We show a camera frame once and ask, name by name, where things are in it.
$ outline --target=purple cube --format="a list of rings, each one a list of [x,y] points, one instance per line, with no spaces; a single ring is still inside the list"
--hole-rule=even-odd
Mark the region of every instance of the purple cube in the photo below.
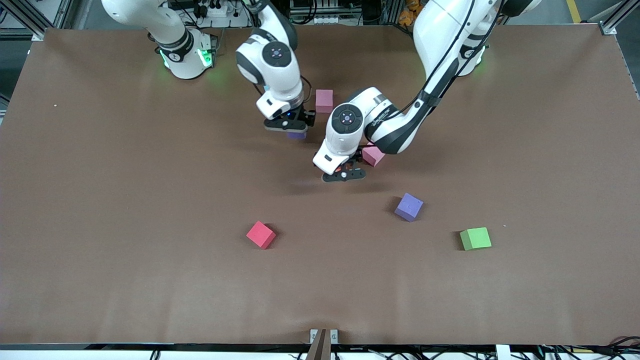
[[[402,200],[400,200],[400,204],[395,212],[406,221],[412,222],[415,220],[415,217],[418,216],[418,211],[420,211],[422,204],[423,202],[421,200],[406,193]]]
[[[304,140],[307,138],[307,133],[287,133],[287,137],[290,139]]]

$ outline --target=red cube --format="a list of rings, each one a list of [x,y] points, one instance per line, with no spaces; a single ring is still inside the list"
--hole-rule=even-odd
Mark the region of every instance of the red cube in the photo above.
[[[246,237],[251,239],[251,241],[253,241],[260,247],[260,249],[264,250],[276,237],[276,233],[268,228],[267,225],[264,225],[263,223],[258,221],[251,228],[251,230],[249,230],[249,233],[247,233]]]

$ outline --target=green led light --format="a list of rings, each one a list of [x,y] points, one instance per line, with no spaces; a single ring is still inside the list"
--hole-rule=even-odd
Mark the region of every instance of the green led light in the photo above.
[[[160,52],[160,55],[162,56],[162,60],[164,60],[164,67],[166,67],[167,69],[169,68],[169,64],[166,62],[166,58],[164,57],[163,52]]]
[[[204,65],[205,67],[211,66],[213,61],[211,61],[211,54],[209,54],[208,51],[198,49],[198,55],[200,57],[200,60],[202,60],[202,65]]]

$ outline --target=metal bracket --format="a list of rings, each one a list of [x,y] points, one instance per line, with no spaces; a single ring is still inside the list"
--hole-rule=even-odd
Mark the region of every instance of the metal bracket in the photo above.
[[[616,34],[618,34],[618,32],[616,31],[616,28],[605,28],[604,27],[604,23],[602,21],[600,21],[598,23],[598,27],[600,28],[600,32],[603,35],[616,35]]]
[[[316,335],[318,333],[318,329],[311,329],[309,330],[309,343],[313,343],[314,339],[316,338]],[[331,331],[329,332],[329,335],[331,337],[331,343],[332,344],[338,344],[338,329],[331,329]]]

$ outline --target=pink cube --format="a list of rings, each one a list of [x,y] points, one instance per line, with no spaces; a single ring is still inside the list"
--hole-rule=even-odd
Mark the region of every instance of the pink cube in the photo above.
[[[381,152],[380,149],[375,146],[367,146],[362,149],[362,158],[373,167],[375,167],[384,156],[385,153]]]
[[[264,250],[276,237],[276,233],[268,228],[267,225],[258,221],[251,230],[249,230],[246,237],[251,239],[251,241],[260,247],[260,249]]]
[[[330,114],[333,111],[333,90],[316,90],[316,113]]]

